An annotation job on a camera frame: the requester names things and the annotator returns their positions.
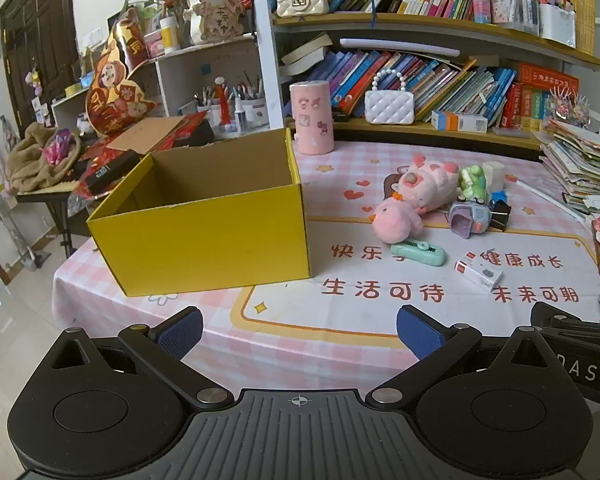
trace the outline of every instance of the dark wooden door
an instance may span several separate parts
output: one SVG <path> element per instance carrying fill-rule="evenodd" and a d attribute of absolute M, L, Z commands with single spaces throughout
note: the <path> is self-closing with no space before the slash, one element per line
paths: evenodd
<path fill-rule="evenodd" d="M 61 96 L 75 82 L 71 66 L 78 59 L 72 0 L 6 0 L 0 8 L 4 67 L 20 133 L 36 121 L 25 83 L 37 67 L 42 81 L 41 103 Z"/>

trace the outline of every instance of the pink plush toy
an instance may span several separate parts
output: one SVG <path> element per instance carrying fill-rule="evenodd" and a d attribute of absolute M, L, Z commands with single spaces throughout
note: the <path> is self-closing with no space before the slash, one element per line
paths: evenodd
<path fill-rule="evenodd" d="M 376 236 L 386 244 L 397 244 L 422 231 L 422 220 L 399 193 L 383 200 L 369 217 Z"/>
<path fill-rule="evenodd" d="M 458 173 L 454 162 L 427 160 L 424 155 L 416 155 L 408 168 L 401 166 L 397 174 L 385 179 L 385 197 L 397 192 L 419 215 L 424 215 L 456 199 Z"/>

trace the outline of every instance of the pink cylinder container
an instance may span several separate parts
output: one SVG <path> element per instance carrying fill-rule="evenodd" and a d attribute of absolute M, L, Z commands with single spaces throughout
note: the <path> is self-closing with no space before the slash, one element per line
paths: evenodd
<path fill-rule="evenodd" d="M 333 120 L 327 81 L 304 81 L 289 87 L 298 151 L 323 155 L 333 151 Z"/>

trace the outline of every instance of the table leg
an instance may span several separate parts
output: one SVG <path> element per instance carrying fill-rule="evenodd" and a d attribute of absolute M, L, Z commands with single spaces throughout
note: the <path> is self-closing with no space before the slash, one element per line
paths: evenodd
<path fill-rule="evenodd" d="M 51 213 L 51 216 L 54 219 L 56 228 L 58 229 L 58 234 L 62 236 L 62 241 L 60 242 L 60 245 L 64 247 L 64 254 L 67 258 L 69 258 L 72 254 L 75 253 L 75 249 L 71 240 L 71 232 L 67 227 L 67 200 L 47 202 L 46 204 L 48 206 L 49 212 Z"/>

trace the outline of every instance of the printed star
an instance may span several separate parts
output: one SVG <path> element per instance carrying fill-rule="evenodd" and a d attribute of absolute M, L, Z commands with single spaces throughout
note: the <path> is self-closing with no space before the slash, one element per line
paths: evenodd
<path fill-rule="evenodd" d="M 264 301 L 254 306 L 254 308 L 256 309 L 256 312 L 258 314 L 262 314 L 267 309 L 267 307 L 264 304 Z"/>

